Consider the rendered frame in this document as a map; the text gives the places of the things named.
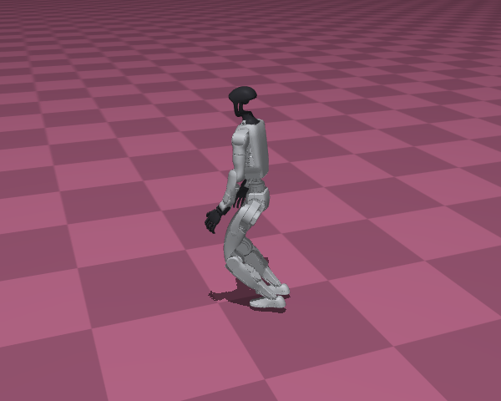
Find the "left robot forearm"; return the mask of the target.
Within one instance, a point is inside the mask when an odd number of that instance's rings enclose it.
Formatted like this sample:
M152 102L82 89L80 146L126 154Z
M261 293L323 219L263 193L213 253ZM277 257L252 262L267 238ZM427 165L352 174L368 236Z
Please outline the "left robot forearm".
M223 211L226 207L232 207L235 203L236 194L240 189L240 185L236 183L237 174L234 170L231 170L228 174L227 188L223 196L222 202L219 204L219 208Z

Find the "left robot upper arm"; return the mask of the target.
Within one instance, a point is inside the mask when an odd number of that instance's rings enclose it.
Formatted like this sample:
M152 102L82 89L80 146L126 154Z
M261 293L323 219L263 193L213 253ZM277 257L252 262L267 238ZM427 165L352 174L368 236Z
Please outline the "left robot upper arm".
M237 130L231 138L231 143L233 147L233 164L234 171L237 174L236 182L242 182L245 179L245 157L246 148L250 143L249 130L239 129Z

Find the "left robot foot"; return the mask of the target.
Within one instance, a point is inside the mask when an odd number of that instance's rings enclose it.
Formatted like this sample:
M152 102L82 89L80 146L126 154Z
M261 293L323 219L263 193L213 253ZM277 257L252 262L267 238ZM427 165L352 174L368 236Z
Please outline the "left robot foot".
M265 297L251 299L250 305L252 307L278 307L278 308L282 308L282 307L286 306L286 301L283 298L283 296L276 296L276 295L274 295L274 296L276 297L275 300L268 300ZM274 299L274 297L273 297L273 299Z

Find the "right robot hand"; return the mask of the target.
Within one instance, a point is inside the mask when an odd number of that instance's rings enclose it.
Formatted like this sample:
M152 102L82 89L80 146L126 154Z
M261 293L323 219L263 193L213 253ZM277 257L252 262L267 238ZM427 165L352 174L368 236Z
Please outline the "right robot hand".
M241 198L242 198L242 201L241 201L240 207L242 206L242 204L245 200L246 193L249 190L249 188L244 187L245 183L246 183L246 180L244 180L242 182L242 184L240 185L241 187L236 194L235 203L236 203L237 199L239 198L239 200L237 201L237 208L239 208ZM235 208L235 203L233 204L233 208Z

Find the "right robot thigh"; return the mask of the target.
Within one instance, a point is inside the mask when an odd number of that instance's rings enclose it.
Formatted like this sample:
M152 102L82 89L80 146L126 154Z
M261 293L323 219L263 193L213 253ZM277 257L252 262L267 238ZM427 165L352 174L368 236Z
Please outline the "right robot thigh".
M243 204L246 204L246 202L244 201ZM243 205L242 204L242 205ZM249 225L248 227L248 230L251 228L252 226ZM253 245L252 245L252 242L251 240L249 240L246 236L244 237L244 239L242 240L241 244L236 248L237 251L240 251L243 256L244 255L247 255L251 252L253 248Z

